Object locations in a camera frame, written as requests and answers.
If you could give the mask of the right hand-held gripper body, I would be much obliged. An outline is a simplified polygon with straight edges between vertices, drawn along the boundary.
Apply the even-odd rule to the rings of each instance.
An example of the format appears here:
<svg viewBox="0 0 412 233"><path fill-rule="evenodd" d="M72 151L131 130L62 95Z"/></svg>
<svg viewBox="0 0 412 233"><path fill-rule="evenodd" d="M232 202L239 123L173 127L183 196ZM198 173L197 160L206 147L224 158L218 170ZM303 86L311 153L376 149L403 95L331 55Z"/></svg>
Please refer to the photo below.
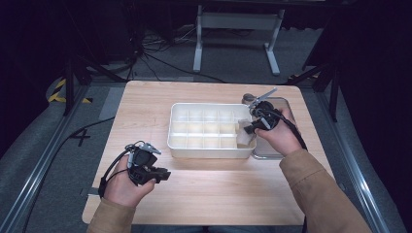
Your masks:
<svg viewBox="0 0 412 233"><path fill-rule="evenodd" d="M262 122L262 125L259 125L256 129L271 130L278 124L281 114L267 101L267 98L276 90L277 88L274 87L267 93L259 97L254 97L248 105L251 116L254 117L255 120L260 119Z"/></svg>

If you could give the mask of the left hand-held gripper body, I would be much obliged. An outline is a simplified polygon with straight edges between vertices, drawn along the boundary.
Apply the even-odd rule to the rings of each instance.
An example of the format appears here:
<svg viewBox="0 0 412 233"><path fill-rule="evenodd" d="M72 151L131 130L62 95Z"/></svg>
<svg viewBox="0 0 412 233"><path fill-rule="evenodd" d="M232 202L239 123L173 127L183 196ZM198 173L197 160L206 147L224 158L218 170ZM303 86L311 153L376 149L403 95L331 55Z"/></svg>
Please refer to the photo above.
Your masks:
<svg viewBox="0 0 412 233"><path fill-rule="evenodd" d="M161 151L156 149L152 144L139 141L139 145L130 144L125 147L129 152L127 160L128 177L135 185L143 185L150 178L157 177L153 172L157 154Z"/></svg>

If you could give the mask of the beige sock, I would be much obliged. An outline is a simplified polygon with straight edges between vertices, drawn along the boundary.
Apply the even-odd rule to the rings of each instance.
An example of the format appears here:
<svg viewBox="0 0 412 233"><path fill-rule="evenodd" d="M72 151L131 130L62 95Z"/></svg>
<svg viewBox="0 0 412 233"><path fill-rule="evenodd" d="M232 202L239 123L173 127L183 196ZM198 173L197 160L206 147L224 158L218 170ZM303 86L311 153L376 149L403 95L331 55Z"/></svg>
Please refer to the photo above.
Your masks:
<svg viewBox="0 0 412 233"><path fill-rule="evenodd" d="M236 142L242 147L247 147L251 141L254 139L253 134L249 134L245 128L251 126L252 124L247 119L240 119L238 121L239 127L237 131Z"/></svg>

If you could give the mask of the white divided storage box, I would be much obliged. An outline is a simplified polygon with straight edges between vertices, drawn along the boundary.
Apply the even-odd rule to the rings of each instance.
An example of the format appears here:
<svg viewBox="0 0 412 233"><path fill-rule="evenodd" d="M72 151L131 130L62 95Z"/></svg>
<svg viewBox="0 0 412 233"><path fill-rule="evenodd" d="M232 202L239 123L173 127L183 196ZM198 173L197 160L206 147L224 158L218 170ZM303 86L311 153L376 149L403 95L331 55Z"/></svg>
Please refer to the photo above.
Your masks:
<svg viewBox="0 0 412 233"><path fill-rule="evenodd" d="M257 140L239 141L250 122L244 104L176 103L171 107L167 145L176 158L248 158Z"/></svg>

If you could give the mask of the person's right hand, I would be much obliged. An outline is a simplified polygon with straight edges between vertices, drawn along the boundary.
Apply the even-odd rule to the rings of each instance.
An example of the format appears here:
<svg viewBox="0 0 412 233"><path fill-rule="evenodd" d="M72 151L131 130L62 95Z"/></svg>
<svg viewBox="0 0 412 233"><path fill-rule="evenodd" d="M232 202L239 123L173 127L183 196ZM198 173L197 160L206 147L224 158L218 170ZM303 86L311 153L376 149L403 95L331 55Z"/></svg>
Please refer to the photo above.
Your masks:
<svg viewBox="0 0 412 233"><path fill-rule="evenodd" d="M255 133L266 140L274 150L283 156L302 150L301 144L282 120L269 131L256 129Z"/></svg>

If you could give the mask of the person's left hand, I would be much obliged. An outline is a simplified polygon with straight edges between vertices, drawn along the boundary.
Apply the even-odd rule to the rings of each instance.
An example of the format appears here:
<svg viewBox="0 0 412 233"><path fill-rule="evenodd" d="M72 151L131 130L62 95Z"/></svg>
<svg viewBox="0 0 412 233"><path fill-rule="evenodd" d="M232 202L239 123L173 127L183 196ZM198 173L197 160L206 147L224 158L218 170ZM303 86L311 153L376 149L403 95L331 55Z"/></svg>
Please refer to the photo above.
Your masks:
<svg viewBox="0 0 412 233"><path fill-rule="evenodd" d="M119 205L136 208L140 201L154 190L156 180L150 180L143 185L135 185L126 171L128 157L120 159L114 170L114 175L108 181L104 198Z"/></svg>

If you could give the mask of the black tripod stand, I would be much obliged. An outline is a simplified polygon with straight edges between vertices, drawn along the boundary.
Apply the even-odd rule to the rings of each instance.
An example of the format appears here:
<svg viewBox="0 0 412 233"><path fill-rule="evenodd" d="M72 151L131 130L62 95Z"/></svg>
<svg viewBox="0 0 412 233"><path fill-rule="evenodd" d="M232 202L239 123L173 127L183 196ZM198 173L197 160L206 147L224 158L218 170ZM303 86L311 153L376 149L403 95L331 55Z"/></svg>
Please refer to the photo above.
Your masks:
<svg viewBox="0 0 412 233"><path fill-rule="evenodd" d="M63 78L66 81L66 103L64 115L68 116L75 106L75 83L74 79L77 79L80 85L89 85L92 81L90 72L87 67L91 67L98 74L108 77L115 83L126 83L126 79L121 78L112 71L104 68L103 66L86 59L84 56L78 54L71 54L68 56Z"/></svg>
<svg viewBox="0 0 412 233"><path fill-rule="evenodd" d="M296 85L311 77L317 75L318 77L311 85L315 92L324 92L330 86L330 95L328 100L328 112L331 119L337 121L337 99L339 92L339 66L336 62L324 63L310 69L299 75L292 75L284 83L284 85Z"/></svg>

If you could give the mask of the person's legs blue trousers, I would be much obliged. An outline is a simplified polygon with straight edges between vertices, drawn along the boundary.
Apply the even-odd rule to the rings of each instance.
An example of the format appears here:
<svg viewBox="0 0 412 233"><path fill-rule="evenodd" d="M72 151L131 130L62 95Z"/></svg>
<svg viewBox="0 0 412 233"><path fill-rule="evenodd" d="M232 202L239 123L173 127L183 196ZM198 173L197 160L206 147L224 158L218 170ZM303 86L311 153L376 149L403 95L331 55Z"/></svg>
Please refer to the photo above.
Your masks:
<svg viewBox="0 0 412 233"><path fill-rule="evenodd" d="M252 225L133 225L131 233L302 233L300 226L252 226Z"/></svg>

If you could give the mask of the yellow black hazard tape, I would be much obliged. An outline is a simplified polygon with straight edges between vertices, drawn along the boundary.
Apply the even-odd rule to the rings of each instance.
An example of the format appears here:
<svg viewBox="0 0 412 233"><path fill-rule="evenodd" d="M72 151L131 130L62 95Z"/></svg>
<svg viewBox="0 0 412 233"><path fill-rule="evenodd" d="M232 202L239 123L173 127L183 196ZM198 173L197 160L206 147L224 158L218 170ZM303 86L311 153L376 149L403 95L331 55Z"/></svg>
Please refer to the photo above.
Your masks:
<svg viewBox="0 0 412 233"><path fill-rule="evenodd" d="M61 102L65 103L66 98L59 95L62 88L66 85L66 80L62 78L55 86L54 90L52 91L50 97L48 98L49 102Z"/></svg>

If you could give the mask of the white metal desk frame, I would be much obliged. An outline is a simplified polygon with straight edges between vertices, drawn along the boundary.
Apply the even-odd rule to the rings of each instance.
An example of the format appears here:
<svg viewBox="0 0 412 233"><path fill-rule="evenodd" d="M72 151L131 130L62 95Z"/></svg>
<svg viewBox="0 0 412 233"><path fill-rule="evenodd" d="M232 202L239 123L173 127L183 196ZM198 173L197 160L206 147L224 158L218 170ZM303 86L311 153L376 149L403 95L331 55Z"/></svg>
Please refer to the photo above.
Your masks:
<svg viewBox="0 0 412 233"><path fill-rule="evenodd" d="M243 13L212 13L203 10L201 5L197 6L196 16L196 46L192 70L199 73L202 62L202 30L208 29L242 29L270 31L271 39L263 45L266 57L274 76L280 75L280 68L274 52L275 43L279 35L281 24L285 15L284 10L277 14L243 14Z"/></svg>

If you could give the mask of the grey metal floor rail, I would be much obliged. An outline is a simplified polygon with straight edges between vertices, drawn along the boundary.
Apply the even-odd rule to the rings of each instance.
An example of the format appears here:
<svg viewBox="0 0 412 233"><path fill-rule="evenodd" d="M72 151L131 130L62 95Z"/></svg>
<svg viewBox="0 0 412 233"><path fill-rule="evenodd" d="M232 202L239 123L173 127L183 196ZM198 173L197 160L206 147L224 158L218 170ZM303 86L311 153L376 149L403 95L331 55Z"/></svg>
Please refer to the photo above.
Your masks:
<svg viewBox="0 0 412 233"><path fill-rule="evenodd" d="M34 196L38 193L40 188L40 183L44 179L46 171L51 166L52 158L57 152L58 146L62 142L63 134L66 132L74 113L81 105L87 91L87 85L81 85L78 87L78 90L75 92L74 99L71 102L71 110L66 116L61 118L56 126L45 150L42 152L39 160L26 179L14 205L9 210L3 223L0 225L0 233L13 233L18 223L23 218L23 214L33 203Z"/></svg>
<svg viewBox="0 0 412 233"><path fill-rule="evenodd" d="M369 185L361 172L361 168L354 157L349 144L340 131L339 123L334 121L330 116L326 97L319 92L316 93L316 97L321 106L322 112L326 115L327 124L338 143L338 147L343 153L342 161L344 167L350 177L355 193L360 200L360 204L372 231L374 233L389 233L388 225L383 219L377 203L375 202L375 199L370 191Z"/></svg>

